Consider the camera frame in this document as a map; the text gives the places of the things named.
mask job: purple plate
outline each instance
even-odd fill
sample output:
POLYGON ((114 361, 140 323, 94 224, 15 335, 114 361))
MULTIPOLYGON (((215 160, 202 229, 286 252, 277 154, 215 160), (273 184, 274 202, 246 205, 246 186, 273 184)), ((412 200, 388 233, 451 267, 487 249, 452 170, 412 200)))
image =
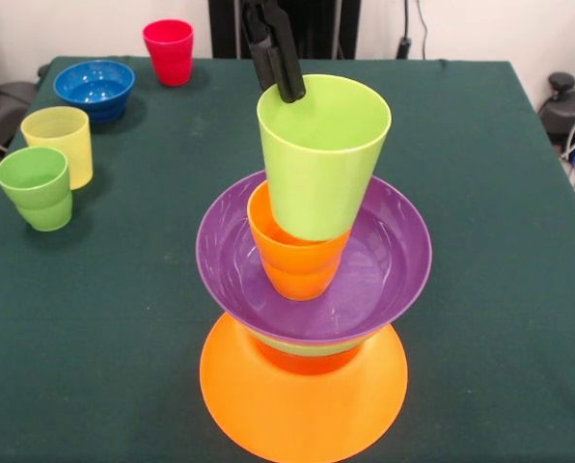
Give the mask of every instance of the purple plate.
POLYGON ((208 292, 249 328, 288 342, 351 340, 397 319, 423 290, 431 241, 423 217, 388 183, 373 177, 333 282, 318 298, 279 295, 261 268, 247 201, 264 171, 232 185, 206 212, 196 257, 208 292))

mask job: stack of cups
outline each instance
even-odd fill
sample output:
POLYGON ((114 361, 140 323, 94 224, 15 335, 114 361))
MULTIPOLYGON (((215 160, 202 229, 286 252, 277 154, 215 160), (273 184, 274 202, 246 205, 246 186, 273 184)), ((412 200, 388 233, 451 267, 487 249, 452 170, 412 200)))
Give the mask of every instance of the stack of cups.
POLYGON ((307 94, 282 101, 277 86, 258 103, 267 181, 247 214, 270 282, 305 301, 331 284, 391 126, 378 93, 333 75, 304 76, 307 94))
POLYGON ((29 148, 0 162, 0 186, 19 214, 39 232, 52 232, 71 218, 71 190, 93 177, 88 115, 55 106, 27 116, 21 132, 29 148))

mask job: orange cup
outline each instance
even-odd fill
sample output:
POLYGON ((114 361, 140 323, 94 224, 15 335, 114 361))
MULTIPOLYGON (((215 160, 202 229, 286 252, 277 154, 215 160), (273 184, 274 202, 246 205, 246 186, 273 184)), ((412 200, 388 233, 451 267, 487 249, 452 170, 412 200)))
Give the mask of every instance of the orange cup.
POLYGON ((266 181, 251 194, 247 217, 261 264, 279 294, 308 301, 326 290, 339 269, 349 231, 327 241, 305 241, 283 231, 272 216, 266 181))

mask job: bowl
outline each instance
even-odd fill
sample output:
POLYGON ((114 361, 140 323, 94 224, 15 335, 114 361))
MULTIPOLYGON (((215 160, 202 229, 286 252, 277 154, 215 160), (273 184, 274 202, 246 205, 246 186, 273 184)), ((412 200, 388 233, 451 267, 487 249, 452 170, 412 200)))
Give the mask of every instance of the bowl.
POLYGON ((123 114, 134 83, 135 73, 123 63, 85 61, 58 74, 54 92, 85 111, 91 123, 107 123, 123 114))
POLYGON ((198 269, 224 311, 257 334, 309 346, 372 335, 412 306, 429 275, 431 241, 396 188, 371 179, 335 278, 321 296, 301 302, 268 280, 247 220, 249 197, 264 180, 257 172, 224 191, 198 230, 198 269))

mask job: green cup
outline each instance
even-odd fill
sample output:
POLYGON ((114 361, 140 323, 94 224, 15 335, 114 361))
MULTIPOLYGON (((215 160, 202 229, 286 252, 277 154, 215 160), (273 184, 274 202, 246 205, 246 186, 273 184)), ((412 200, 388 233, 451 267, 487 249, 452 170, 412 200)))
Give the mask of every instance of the green cup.
POLYGON ((0 162, 0 186, 33 229, 52 232, 71 218, 67 157, 59 150, 17 150, 0 162))
POLYGON ((305 75, 307 94, 258 102, 261 147, 273 216, 287 233, 321 241, 347 232, 360 208, 391 110, 369 87, 335 75, 305 75))

